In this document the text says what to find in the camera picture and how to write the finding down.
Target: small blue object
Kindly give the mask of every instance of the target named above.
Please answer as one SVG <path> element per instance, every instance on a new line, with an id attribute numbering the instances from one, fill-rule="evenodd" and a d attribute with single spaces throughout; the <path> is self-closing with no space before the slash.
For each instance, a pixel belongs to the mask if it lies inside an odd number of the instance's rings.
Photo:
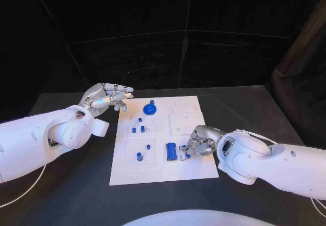
<path id="1" fill-rule="evenodd" d="M 167 143 L 165 144 L 165 152 L 167 152 L 167 161 L 175 160 L 175 151 L 174 151 L 174 143 Z"/>
<path id="2" fill-rule="evenodd" d="M 150 101 L 150 104 L 144 106 L 144 113 L 147 115 L 152 115 L 155 113 L 155 105 L 154 105 L 154 101 Z"/>
<path id="3" fill-rule="evenodd" d="M 142 160 L 142 156 L 141 156 L 141 153 L 139 153 L 139 152 L 137 153 L 137 160 L 138 160 L 138 161 Z"/>

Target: white panel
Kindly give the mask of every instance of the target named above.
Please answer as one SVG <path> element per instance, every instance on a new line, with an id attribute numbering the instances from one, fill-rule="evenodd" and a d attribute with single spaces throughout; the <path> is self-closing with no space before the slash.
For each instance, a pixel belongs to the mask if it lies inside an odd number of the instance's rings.
<path id="1" fill-rule="evenodd" d="M 142 107 L 151 99 L 157 112 L 154 115 L 145 115 Z M 128 111 L 119 111 L 118 115 L 109 185 L 217 178 L 212 155 L 207 157 L 191 156 L 186 161 L 181 161 L 180 158 L 178 146 L 186 144 L 194 127 L 204 125 L 197 97 L 125 99 L 124 102 Z M 183 119 L 183 124 L 187 125 L 181 126 L 175 120 L 184 115 L 188 116 L 188 120 Z M 173 118 L 173 127 L 181 126 L 183 132 L 177 136 L 171 132 L 170 117 Z M 141 126 L 151 130 L 141 133 Z M 135 134 L 132 134 L 132 127 L 137 128 Z M 148 141 L 152 142 L 152 145 L 147 152 Z M 170 142 L 175 143 L 175 161 L 165 160 L 164 145 Z M 135 157 L 137 152 L 144 153 L 139 162 Z"/>

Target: table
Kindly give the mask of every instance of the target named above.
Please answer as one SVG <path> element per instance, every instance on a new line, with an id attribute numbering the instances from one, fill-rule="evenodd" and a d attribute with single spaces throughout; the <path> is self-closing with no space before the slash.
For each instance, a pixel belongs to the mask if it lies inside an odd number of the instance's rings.
<path id="1" fill-rule="evenodd" d="M 135 98 L 197 96 L 206 125 L 226 132 L 245 129 L 278 143 L 302 145 L 263 86 L 134 91 Z M 79 102 L 82 93 L 41 94 L 30 114 Z M 106 136 L 46 166 L 28 194 L 0 210 L 4 225 L 121 225 L 147 215 L 184 209 L 219 210 L 275 225 L 324 225 L 310 199 L 258 179 L 248 186 L 219 170 L 219 178 L 108 186 L 118 112 L 98 117 L 109 123 Z M 40 169 L 0 184 L 0 203 L 20 195 Z"/>

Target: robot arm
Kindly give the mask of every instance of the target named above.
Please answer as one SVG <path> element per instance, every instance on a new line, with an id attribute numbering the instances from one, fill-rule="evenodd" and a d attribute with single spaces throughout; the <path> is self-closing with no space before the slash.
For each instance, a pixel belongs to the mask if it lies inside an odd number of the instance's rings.
<path id="1" fill-rule="evenodd" d="M 326 200 L 324 150 L 275 143 L 268 146 L 243 130 L 225 133 L 207 126 L 196 126 L 181 150 L 199 156 L 216 152 L 219 169 L 237 182 L 250 185 L 261 178 L 287 192 Z"/>
<path id="2" fill-rule="evenodd" d="M 95 84 L 79 105 L 0 124 L 0 183 L 15 179 L 79 148 L 90 134 L 103 137 L 108 123 L 95 119 L 109 105 L 126 110 L 132 88 Z"/>

